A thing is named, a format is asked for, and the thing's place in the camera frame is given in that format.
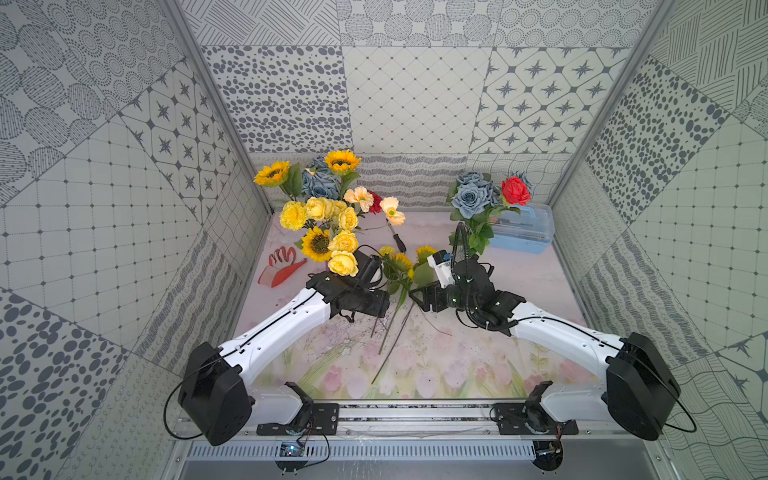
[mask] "sunflower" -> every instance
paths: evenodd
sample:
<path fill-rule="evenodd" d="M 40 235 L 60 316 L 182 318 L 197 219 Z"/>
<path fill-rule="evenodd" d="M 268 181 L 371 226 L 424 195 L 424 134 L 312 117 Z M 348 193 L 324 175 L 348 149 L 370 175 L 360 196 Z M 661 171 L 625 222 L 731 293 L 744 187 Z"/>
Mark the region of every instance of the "sunflower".
<path fill-rule="evenodd" d="M 290 162 L 277 161 L 271 167 L 264 167 L 256 174 L 253 182 L 264 187 L 279 187 L 288 180 Z"/>
<path fill-rule="evenodd" d="M 413 268 L 413 263 L 411 262 L 411 260 L 408 260 L 408 257 L 406 257 L 404 253 L 398 253 L 392 259 L 392 261 L 394 261 L 397 269 L 402 270 L 403 272 L 407 272 L 408 270 Z"/>
<path fill-rule="evenodd" d="M 355 157 L 355 154 L 351 151 L 332 151 L 326 155 L 326 163 L 328 168 L 336 175 L 347 175 L 351 173 L 357 164 L 360 163 L 360 159 Z"/>
<path fill-rule="evenodd" d="M 315 262 L 326 262 L 331 258 L 331 251 L 328 250 L 330 243 L 330 232 L 321 230 L 318 227 L 310 228 L 302 240 L 301 253 L 307 255 Z"/>

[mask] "floral tablecloth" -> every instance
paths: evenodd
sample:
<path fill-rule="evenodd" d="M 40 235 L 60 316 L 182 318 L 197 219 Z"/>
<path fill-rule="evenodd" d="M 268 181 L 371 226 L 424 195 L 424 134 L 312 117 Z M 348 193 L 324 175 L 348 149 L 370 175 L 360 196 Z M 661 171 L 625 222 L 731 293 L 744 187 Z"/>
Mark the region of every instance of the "floral tablecloth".
<path fill-rule="evenodd" d="M 407 254 L 428 244 L 450 250 L 448 235 L 455 229 L 443 212 L 408 212 L 405 225 L 397 233 L 406 244 Z M 296 260 L 275 250 L 289 249 L 301 232 L 283 229 L 277 217 L 268 233 L 264 252 L 247 295 L 236 334 L 246 332 L 290 301 L 307 281 L 308 273 L 325 270 L 324 263 L 311 260 L 297 266 L 304 257 L 296 250 Z M 363 228 L 384 224 L 382 215 L 361 219 Z M 360 243 L 375 248 L 394 245 L 388 228 L 358 233 Z M 270 265 L 270 254 L 273 265 Z M 551 247 L 538 255 L 486 249 L 481 261 L 495 265 L 491 280 L 497 290 L 508 290 L 555 315 L 584 325 L 576 300 Z M 271 286 L 281 269 L 294 263 L 295 271 L 280 285 Z M 593 376 L 568 359 L 525 340 L 501 333 L 469 329 L 453 310 L 424 313 L 415 306 L 406 320 L 402 335 L 379 377 L 372 383 L 406 317 L 411 300 L 392 320 L 381 355 L 385 325 L 392 318 L 374 320 L 358 315 L 354 323 L 340 316 L 332 318 L 303 336 L 284 351 L 258 377 L 253 387 L 299 384 L 314 399 L 477 399 L 526 396 L 540 381 L 589 382 Z"/>

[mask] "gray patterned tile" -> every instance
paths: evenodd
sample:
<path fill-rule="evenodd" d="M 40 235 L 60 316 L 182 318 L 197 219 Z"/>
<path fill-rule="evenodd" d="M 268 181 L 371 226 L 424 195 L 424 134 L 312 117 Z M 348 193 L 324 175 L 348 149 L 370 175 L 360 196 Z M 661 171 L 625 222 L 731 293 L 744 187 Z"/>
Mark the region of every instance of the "gray patterned tile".
<path fill-rule="evenodd" d="M 493 48 L 470 151 L 572 154 L 629 48 Z"/>
<path fill-rule="evenodd" d="M 631 47 L 656 0 L 491 0 L 499 17 L 494 45 Z"/>
<path fill-rule="evenodd" d="M 181 377 L 130 353 L 56 478 L 151 478 L 171 441 L 161 421 L 165 399 L 180 381 Z M 178 403 L 171 402 L 169 421 L 180 411 Z"/>
<path fill-rule="evenodd" d="M 203 46 L 249 153 L 352 145 L 339 47 Z"/>
<path fill-rule="evenodd" d="M 629 230 L 579 287 L 596 329 L 621 336 L 641 333 L 653 340 L 670 366 L 713 351 Z"/>
<path fill-rule="evenodd" d="M 128 351 L 6 290 L 0 302 L 4 474 L 54 478 L 93 425 Z"/>
<path fill-rule="evenodd" d="M 501 2 L 337 0 L 342 45 L 490 46 Z"/>
<path fill-rule="evenodd" d="M 242 288 L 214 238 L 201 231 L 133 352 L 182 374 L 195 346 L 224 340 Z"/>
<path fill-rule="evenodd" d="M 698 426 L 696 433 L 664 429 L 685 478 L 746 480 L 768 475 L 768 428 L 720 359 L 709 355 L 678 366 L 672 373 L 682 389 L 680 400 Z M 668 422 L 691 427 L 677 406 Z"/>
<path fill-rule="evenodd" d="M 586 164 L 579 164 L 552 208 L 554 235 L 571 275 L 579 281 L 627 225 L 601 191 Z"/>
<path fill-rule="evenodd" d="M 487 172 L 496 184 L 519 177 L 528 185 L 531 201 L 545 204 L 570 162 L 570 154 L 470 154 L 466 170 Z"/>
<path fill-rule="evenodd" d="M 473 127 L 467 113 L 480 100 L 489 53 L 486 48 L 345 48 L 355 149 L 466 154 Z"/>
<path fill-rule="evenodd" d="M 631 223 L 727 116 L 649 56 L 586 161 L 611 203 Z"/>
<path fill-rule="evenodd" d="M 632 223 L 713 348 L 768 330 L 768 141 L 730 117 Z"/>
<path fill-rule="evenodd" d="M 0 204 L 39 178 L 114 114 L 45 15 L 0 12 Z"/>

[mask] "black mounting plate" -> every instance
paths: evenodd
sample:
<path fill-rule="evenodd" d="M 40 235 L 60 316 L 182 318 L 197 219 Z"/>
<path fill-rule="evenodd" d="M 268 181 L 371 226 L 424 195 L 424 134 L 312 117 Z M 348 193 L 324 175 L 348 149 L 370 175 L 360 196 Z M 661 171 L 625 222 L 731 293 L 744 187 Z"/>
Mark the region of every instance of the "black mounting plate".
<path fill-rule="evenodd" d="M 495 403 L 493 410 L 495 417 L 493 420 L 498 426 L 499 435 L 557 435 L 558 423 L 549 418 L 545 419 L 545 430 L 537 432 L 528 421 L 525 414 L 525 404 L 523 402 Z M 578 435 L 578 426 L 575 420 L 568 420 L 559 424 L 563 435 Z"/>
<path fill-rule="evenodd" d="M 339 404 L 314 403 L 310 413 L 310 421 L 312 422 L 312 435 L 335 435 L 336 427 L 339 425 Z M 264 423 L 256 428 L 258 436 L 294 436 L 301 433 L 290 430 L 287 425 L 279 423 Z"/>

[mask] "plastic storage box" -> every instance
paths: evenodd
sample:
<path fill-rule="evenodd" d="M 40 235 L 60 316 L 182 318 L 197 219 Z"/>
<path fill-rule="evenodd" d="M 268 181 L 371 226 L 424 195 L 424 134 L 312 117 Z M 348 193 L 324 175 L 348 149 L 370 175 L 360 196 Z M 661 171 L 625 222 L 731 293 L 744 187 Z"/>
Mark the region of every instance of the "plastic storage box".
<path fill-rule="evenodd" d="M 499 218 L 489 219 L 493 229 L 491 247 L 541 253 L 552 243 L 554 219 L 549 205 L 528 204 L 520 213 L 505 211 Z"/>

